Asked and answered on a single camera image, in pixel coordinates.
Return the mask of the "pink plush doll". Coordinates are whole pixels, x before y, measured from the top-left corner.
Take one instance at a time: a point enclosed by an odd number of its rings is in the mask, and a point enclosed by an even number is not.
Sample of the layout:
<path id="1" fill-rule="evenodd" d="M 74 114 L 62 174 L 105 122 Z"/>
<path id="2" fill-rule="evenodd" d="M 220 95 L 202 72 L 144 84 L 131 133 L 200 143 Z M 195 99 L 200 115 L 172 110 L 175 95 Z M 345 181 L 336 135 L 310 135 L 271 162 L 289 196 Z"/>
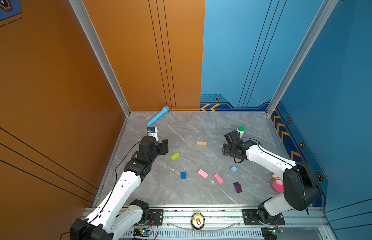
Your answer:
<path id="1" fill-rule="evenodd" d="M 284 192 L 283 180 L 275 174 L 272 175 L 272 178 L 273 178 L 272 187 L 274 188 L 274 190 L 276 190 L 279 193 L 283 193 Z"/>

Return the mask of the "round emergency button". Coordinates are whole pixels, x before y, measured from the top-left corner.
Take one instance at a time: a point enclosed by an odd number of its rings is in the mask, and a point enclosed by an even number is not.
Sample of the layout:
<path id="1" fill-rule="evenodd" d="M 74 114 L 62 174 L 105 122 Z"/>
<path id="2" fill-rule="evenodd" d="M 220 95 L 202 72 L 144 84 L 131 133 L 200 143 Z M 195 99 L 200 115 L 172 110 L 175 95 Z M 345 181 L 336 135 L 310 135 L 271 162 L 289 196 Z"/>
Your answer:
<path id="1" fill-rule="evenodd" d="M 194 230 L 201 230 L 205 225 L 205 217 L 202 213 L 194 213 L 190 222 Z"/>

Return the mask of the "aluminium front rail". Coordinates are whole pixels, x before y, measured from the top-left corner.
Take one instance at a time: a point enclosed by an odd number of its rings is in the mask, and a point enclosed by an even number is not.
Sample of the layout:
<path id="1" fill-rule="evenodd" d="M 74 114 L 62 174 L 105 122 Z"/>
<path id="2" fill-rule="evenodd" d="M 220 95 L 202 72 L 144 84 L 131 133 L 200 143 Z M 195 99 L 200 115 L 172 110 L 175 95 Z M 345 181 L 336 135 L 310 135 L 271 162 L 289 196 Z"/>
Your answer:
<path id="1" fill-rule="evenodd" d="M 163 209 L 164 219 L 161 226 L 133 225 L 119 240 L 335 240 L 337 237 L 319 208 L 309 208 L 308 212 L 291 210 L 282 213 L 285 225 L 244 224 L 243 209 L 250 207 L 152 207 Z M 191 216 L 202 213 L 205 225 L 201 230 L 191 226 Z M 134 229 L 149 229 L 149 238 L 134 239 Z M 269 229 L 281 228 L 283 234 L 273 236 Z"/>

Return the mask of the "light pink block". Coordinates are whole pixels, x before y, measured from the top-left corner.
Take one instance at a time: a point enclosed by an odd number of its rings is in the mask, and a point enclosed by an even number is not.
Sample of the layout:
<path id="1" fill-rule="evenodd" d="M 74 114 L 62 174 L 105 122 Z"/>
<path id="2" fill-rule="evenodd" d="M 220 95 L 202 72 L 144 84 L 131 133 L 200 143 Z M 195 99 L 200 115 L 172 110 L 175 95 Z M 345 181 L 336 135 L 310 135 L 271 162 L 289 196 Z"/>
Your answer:
<path id="1" fill-rule="evenodd" d="M 204 170 L 202 169 L 199 169 L 198 172 L 197 172 L 199 175 L 201 175 L 203 178 L 207 179 L 208 177 L 208 173 L 205 172 Z"/>

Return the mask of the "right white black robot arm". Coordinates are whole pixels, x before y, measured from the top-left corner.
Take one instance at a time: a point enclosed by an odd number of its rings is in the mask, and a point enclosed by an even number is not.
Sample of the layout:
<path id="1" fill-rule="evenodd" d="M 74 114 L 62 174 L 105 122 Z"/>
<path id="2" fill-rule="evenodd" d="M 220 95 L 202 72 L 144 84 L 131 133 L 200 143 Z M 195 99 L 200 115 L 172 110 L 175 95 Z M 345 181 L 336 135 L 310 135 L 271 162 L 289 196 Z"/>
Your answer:
<path id="1" fill-rule="evenodd" d="M 283 182 L 283 191 L 258 206 L 255 220 L 262 225 L 276 222 L 277 216 L 290 211 L 307 211 L 310 204 L 321 198 L 323 190 L 307 162 L 295 162 L 275 155 L 262 148 L 259 143 L 244 141 L 239 132 L 226 134 L 222 154 L 243 162 L 257 163 L 275 174 Z"/>

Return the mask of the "purple block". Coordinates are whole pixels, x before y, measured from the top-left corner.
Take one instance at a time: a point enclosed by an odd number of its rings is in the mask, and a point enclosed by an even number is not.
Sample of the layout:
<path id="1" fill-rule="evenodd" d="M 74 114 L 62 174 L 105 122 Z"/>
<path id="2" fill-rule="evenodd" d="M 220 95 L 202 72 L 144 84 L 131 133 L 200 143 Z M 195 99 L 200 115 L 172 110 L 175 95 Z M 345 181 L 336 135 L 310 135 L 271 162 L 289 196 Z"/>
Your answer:
<path id="1" fill-rule="evenodd" d="M 242 187 L 241 187 L 241 184 L 240 184 L 240 183 L 235 182 L 235 183 L 233 183 L 233 185 L 234 185 L 235 191 L 236 191 L 238 194 L 242 192 Z"/>

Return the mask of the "light blue cube block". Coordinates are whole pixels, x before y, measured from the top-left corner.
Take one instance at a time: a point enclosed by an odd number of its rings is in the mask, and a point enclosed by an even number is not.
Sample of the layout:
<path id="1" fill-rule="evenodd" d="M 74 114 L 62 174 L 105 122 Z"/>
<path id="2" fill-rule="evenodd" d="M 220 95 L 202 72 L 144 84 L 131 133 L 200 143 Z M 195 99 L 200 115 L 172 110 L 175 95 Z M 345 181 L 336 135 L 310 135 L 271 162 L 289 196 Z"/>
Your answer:
<path id="1" fill-rule="evenodd" d="M 232 167 L 230 168 L 230 170 L 231 170 L 232 173 L 236 173 L 236 172 L 238 171 L 238 169 L 237 169 L 236 166 L 232 166 Z"/>

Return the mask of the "blue toy microphone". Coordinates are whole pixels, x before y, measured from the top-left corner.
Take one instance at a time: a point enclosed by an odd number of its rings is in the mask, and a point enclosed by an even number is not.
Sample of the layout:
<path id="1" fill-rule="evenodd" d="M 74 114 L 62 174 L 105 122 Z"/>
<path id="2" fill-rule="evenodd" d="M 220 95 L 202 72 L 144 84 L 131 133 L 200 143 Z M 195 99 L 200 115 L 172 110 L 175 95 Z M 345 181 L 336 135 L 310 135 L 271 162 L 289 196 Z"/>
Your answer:
<path id="1" fill-rule="evenodd" d="M 163 107 L 163 109 L 156 114 L 148 123 L 147 126 L 150 127 L 152 126 L 158 119 L 160 119 L 164 114 L 166 114 L 170 108 L 168 106 Z"/>

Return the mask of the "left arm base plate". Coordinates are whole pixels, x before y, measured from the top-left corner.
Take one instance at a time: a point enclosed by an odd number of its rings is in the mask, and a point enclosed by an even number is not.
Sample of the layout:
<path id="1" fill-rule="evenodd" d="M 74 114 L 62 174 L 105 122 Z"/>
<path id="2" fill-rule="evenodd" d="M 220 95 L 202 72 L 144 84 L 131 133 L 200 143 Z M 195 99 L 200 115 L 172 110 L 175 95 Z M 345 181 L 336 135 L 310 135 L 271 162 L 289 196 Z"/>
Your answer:
<path id="1" fill-rule="evenodd" d="M 163 209 L 150 209 L 144 211 L 141 220 L 137 223 L 139 226 L 149 226 L 154 224 L 155 226 L 161 226 L 164 219 L 164 210 Z"/>

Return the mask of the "lime green block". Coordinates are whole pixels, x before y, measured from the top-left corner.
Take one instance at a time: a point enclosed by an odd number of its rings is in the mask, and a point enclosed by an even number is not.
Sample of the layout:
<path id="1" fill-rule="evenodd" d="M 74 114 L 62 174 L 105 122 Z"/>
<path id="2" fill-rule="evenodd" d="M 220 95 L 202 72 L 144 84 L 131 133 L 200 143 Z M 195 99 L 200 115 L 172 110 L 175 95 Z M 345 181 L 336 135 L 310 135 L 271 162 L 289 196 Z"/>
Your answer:
<path id="1" fill-rule="evenodd" d="M 179 159 L 180 157 L 181 157 L 181 154 L 179 152 L 177 152 L 177 153 L 175 153 L 171 156 L 171 160 L 175 161 L 175 160 Z"/>

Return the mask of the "right circuit board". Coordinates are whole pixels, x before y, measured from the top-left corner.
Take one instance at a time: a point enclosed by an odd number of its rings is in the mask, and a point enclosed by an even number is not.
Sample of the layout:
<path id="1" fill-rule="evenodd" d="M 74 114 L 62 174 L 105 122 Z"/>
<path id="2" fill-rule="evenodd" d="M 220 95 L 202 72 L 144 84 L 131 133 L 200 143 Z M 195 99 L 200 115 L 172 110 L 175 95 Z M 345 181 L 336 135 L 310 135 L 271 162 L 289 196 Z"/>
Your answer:
<path id="1" fill-rule="evenodd" d="M 281 229 L 281 228 L 277 228 L 277 229 L 269 229 L 268 230 L 268 233 L 273 235 L 273 236 L 276 236 L 276 235 L 279 235 L 279 234 L 283 234 L 284 233 L 284 230 Z"/>

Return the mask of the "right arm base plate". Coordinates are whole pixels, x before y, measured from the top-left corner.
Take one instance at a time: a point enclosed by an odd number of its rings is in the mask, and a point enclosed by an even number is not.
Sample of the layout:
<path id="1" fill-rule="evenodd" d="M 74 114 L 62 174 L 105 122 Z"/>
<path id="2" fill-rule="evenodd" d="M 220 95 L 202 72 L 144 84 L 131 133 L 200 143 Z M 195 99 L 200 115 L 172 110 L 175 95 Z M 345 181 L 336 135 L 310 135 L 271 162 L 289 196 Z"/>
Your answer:
<path id="1" fill-rule="evenodd" d="M 271 216 L 265 210 L 259 209 L 243 209 L 242 217 L 244 224 L 249 225 L 285 225 L 284 216 L 282 213 Z"/>

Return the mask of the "left green circuit board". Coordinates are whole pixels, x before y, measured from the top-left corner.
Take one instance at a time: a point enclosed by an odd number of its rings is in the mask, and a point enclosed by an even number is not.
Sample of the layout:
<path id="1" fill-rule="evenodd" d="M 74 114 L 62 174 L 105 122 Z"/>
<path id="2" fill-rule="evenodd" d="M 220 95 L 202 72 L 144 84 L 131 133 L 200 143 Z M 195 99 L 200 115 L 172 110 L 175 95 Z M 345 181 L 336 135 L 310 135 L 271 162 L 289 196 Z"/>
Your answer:
<path id="1" fill-rule="evenodd" d="M 153 234 L 153 231 L 151 228 L 149 229 L 134 229 L 133 231 L 133 238 L 134 239 L 144 239 L 149 238 Z"/>

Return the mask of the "natural wood block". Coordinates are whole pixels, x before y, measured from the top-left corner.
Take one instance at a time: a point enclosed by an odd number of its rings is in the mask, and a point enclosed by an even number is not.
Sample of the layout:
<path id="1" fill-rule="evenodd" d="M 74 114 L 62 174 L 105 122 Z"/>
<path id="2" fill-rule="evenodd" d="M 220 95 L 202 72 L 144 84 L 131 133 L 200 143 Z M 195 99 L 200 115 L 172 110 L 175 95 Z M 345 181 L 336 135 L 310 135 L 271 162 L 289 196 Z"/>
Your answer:
<path id="1" fill-rule="evenodd" d="M 197 145 L 197 146 L 207 146 L 208 143 L 207 143 L 207 142 L 197 141 L 197 142 L 196 142 L 196 145 Z"/>

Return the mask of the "white bottle green cap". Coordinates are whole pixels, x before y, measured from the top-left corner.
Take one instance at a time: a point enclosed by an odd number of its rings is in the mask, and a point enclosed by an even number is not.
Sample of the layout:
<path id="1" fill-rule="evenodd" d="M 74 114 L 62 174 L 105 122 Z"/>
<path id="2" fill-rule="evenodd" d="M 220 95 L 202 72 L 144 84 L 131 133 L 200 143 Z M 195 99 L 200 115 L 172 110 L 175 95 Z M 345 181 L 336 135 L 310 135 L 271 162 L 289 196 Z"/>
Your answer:
<path id="1" fill-rule="evenodd" d="M 236 131 L 238 132 L 239 136 L 242 138 L 245 132 L 245 127 L 244 126 L 239 126 Z"/>

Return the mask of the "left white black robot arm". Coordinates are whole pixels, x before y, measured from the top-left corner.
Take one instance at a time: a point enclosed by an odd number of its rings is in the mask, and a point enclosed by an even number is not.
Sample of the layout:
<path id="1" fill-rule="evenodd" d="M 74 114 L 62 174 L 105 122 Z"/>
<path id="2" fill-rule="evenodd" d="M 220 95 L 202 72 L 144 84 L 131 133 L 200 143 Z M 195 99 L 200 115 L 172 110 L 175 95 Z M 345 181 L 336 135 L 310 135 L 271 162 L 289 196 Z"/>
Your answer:
<path id="1" fill-rule="evenodd" d="M 139 149 L 116 177 L 106 198 L 85 219 L 74 221 L 68 232 L 71 240 L 118 240 L 133 225 L 148 220 L 150 205 L 144 201 L 134 200 L 122 214 L 120 210 L 150 173 L 156 158 L 169 152 L 169 141 L 160 143 L 153 136 L 144 136 L 137 145 Z"/>

